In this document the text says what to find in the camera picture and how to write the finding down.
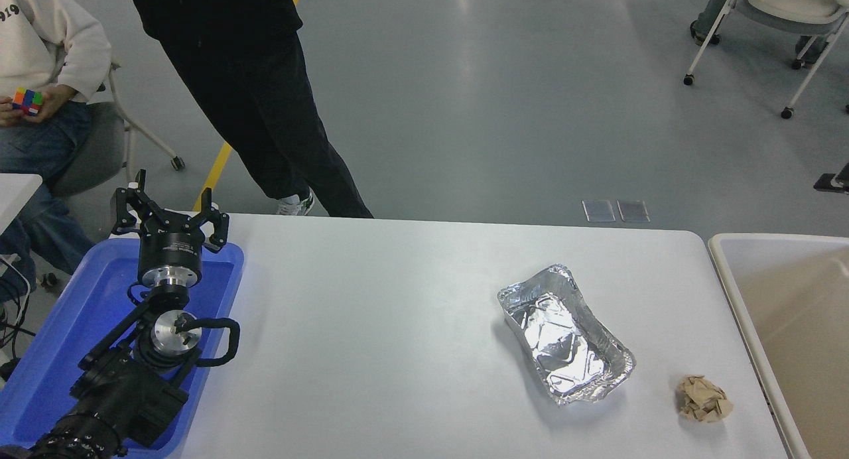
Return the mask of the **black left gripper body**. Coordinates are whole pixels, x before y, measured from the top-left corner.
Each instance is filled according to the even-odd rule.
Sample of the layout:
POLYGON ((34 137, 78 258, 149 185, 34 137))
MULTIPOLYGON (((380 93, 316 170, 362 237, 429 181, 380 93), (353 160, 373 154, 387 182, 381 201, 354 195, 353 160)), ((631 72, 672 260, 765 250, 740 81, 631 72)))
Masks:
POLYGON ((139 274, 164 267, 182 267, 193 271, 194 274, 200 274, 202 271, 202 230, 143 229, 139 232, 139 239, 139 274))

